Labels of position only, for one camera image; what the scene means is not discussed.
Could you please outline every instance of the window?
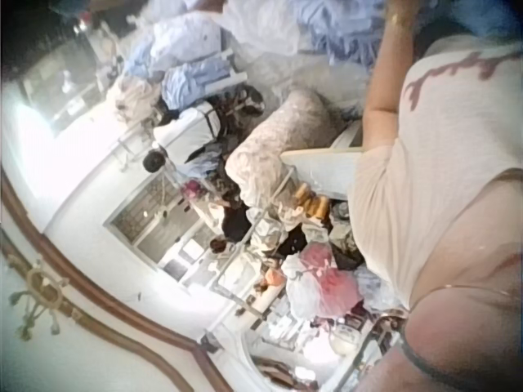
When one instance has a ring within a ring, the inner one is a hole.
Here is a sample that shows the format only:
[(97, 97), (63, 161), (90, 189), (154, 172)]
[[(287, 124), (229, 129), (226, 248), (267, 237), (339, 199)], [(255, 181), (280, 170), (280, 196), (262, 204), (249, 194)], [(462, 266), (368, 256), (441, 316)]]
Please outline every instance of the window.
[(214, 232), (162, 171), (142, 185), (106, 224), (137, 256), (187, 287), (215, 272), (203, 260)]

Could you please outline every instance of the red print on shirt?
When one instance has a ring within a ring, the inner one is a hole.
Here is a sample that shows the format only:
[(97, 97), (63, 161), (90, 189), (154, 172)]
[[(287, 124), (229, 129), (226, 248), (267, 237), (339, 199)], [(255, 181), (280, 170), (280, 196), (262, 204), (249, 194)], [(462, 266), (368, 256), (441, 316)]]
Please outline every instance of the red print on shirt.
[(504, 61), (518, 60), (521, 57), (521, 51), (515, 51), (505, 56), (491, 57), (489, 59), (481, 59), (480, 55), (480, 51), (474, 51), (461, 61), (450, 63), (447, 65), (442, 65), (438, 68), (429, 69), (420, 79), (409, 83), (409, 85), (405, 88), (404, 96), (410, 90), (410, 110), (414, 111), (418, 106), (419, 96), (421, 95), (423, 84), (430, 77), (435, 78), (441, 76), (442, 74), (447, 72), (448, 69), (450, 69), (450, 76), (454, 76), (460, 68), (469, 69), (477, 66), (480, 69), (480, 74), (478, 75), (478, 78), (481, 81), (485, 81), (492, 77), (496, 68), (498, 68), (498, 65), (500, 65)]

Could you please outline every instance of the brown trim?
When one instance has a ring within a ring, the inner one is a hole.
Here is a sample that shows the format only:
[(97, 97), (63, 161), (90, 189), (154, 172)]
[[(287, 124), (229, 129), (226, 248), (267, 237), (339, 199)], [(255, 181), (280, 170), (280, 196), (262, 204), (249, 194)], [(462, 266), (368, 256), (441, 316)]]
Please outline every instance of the brown trim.
[(3, 167), (0, 181), (2, 202), (16, 225), (34, 249), (43, 256), (46, 263), (62, 278), (69, 278), (69, 284), (71, 286), (82, 293), (88, 300), (97, 304), (109, 314), (112, 314), (115, 318), (159, 341), (191, 352), (203, 374), (207, 377), (216, 392), (233, 391), (209, 358), (207, 352), (205, 352), (196, 341), (155, 323), (129, 308), (117, 298), (111, 296), (76, 268), (73, 263), (55, 247), (46, 235), (38, 232), (33, 222), (27, 217), (27, 212), (22, 202), (18, 199)]
[(193, 356), (216, 392), (234, 392), (214, 362), (209, 358), (207, 351), (202, 348), (196, 348), (193, 350)]
[[(24, 258), (24, 255), (16, 248), (15, 244), (9, 239), (6, 235), (6, 232), (2, 229), (0, 235), (2, 240), (2, 253), (8, 258), (9, 255), (13, 255), (18, 258), (22, 263), (20, 265), (13, 265), (13, 268), (18, 272), (18, 274), (25, 278), (29, 270), (32, 269), (32, 265)], [(47, 286), (43, 290), (43, 295), (49, 300), (53, 301), (56, 298), (56, 289), (52, 286)], [(59, 311), (64, 314), (66, 317), (71, 317), (73, 310), (76, 310), (80, 317), (77, 320), (77, 325), (85, 328), (93, 335), (108, 341), (118, 347), (130, 351), (136, 355), (139, 355), (147, 362), (154, 365), (158, 370), (160, 370), (165, 376), (172, 381), (172, 383), (179, 389), (181, 392), (194, 392), (194, 389), (186, 381), (186, 379), (173, 367), (169, 362), (167, 362), (163, 357), (156, 354), (153, 350), (142, 345), (138, 341), (122, 335), (120, 332), (115, 331), (113, 328), (108, 327), (107, 325), (101, 323), (97, 319), (93, 318), (80, 308), (78, 308), (73, 302), (64, 297), (62, 304), (60, 305)]]

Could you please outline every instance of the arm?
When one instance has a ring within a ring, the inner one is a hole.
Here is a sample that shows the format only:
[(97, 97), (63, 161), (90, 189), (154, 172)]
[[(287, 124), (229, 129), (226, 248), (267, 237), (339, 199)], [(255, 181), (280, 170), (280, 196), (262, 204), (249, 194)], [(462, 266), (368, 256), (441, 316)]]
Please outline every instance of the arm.
[(387, 22), (363, 116), (363, 150), (393, 145), (401, 88), (413, 62), (411, 26), (420, 0), (389, 0)]

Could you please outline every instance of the window frame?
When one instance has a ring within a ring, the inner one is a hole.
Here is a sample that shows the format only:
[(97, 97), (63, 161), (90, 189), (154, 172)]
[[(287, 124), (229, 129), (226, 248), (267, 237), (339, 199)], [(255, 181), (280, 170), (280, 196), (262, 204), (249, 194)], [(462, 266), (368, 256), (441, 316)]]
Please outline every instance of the window frame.
[[(168, 262), (154, 262), (150, 257), (148, 257), (140, 248), (139, 245), (141, 241), (143, 241), (147, 235), (149, 235), (154, 228), (161, 223), (162, 218), (154, 218), (146, 227), (145, 229), (136, 237), (136, 239), (131, 242), (129, 239), (122, 233), (120, 230), (113, 225), (114, 219), (123, 211), (123, 209), (131, 203), (140, 192), (142, 192), (145, 187), (147, 187), (151, 182), (159, 178), (159, 176), (165, 176), (165, 179), (170, 181), (172, 186), (175, 189), (180, 189), (179, 184), (177, 184), (172, 176), (169, 175), (168, 171), (163, 169), (160, 170), (157, 173), (151, 174), (148, 176), (144, 181), (142, 181), (136, 189), (134, 189), (119, 205), (118, 207), (110, 214), (110, 216), (105, 220), (103, 226), (116, 237), (116, 239), (124, 245), (129, 251), (131, 251), (135, 256), (137, 256), (139, 259), (144, 261), (149, 267), (151, 267), (155, 272), (160, 272), (162, 274), (166, 274), (169, 278), (171, 278), (174, 282), (176, 282), (178, 285), (182, 286), (185, 290), (188, 289), (184, 285), (184, 283), (190, 279), (197, 271), (198, 268), (202, 262), (202, 259), (204, 255), (206, 254), (206, 251), (208, 250), (208, 247), (204, 248), (202, 255), (199, 257), (198, 260), (194, 262), (194, 264), (191, 264), (181, 258), (177, 258), (177, 262), (183, 265), (185, 268), (187, 268), (187, 272), (184, 273), (184, 275), (180, 278), (180, 280), (176, 280), (174, 277), (172, 277), (170, 274), (168, 274), (163, 268), (165, 265), (167, 265)], [(170, 202), (166, 208), (168, 212), (170, 212), (174, 207), (176, 207), (180, 200), (183, 199), (183, 196), (180, 196), (179, 198), (175, 198), (172, 202)], [(207, 223), (205, 220), (201, 217), (198, 218), (198, 220), (180, 237), (180, 240), (178, 243), (180, 244), (179, 248), (182, 249), (194, 236), (198, 230), (203, 228)]]

